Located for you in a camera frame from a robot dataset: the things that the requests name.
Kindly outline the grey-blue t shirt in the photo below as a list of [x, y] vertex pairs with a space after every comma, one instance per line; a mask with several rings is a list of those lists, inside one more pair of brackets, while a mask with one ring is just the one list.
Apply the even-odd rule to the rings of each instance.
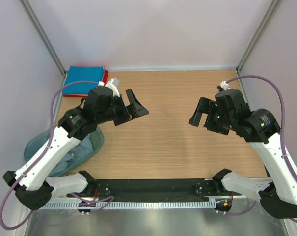
[[68, 151], [50, 172], [49, 177], [60, 177], [99, 152], [104, 143], [101, 130], [88, 134], [74, 148]]

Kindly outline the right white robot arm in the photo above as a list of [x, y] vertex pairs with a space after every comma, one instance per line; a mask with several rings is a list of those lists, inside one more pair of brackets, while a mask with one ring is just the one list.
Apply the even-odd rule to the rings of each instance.
[[297, 181], [285, 162], [288, 151], [281, 147], [281, 129], [274, 115], [266, 109], [251, 111], [242, 93], [233, 88], [218, 92], [214, 100], [201, 97], [189, 124], [198, 127], [203, 114], [207, 130], [223, 135], [234, 131], [250, 143], [271, 177], [270, 182], [262, 182], [223, 169], [213, 176], [213, 191], [239, 193], [259, 202], [274, 218], [297, 219]]

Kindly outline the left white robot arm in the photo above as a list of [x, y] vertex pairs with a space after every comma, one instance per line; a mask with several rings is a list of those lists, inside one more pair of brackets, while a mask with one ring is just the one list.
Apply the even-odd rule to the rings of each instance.
[[75, 193], [89, 197], [94, 193], [96, 180], [87, 171], [66, 177], [49, 177], [49, 174], [65, 154], [96, 131], [99, 124], [113, 121], [118, 126], [149, 113], [131, 89], [126, 94], [128, 106], [113, 89], [95, 87], [79, 106], [64, 114], [46, 144], [22, 168], [3, 175], [20, 203], [30, 210], [38, 210], [52, 197]]

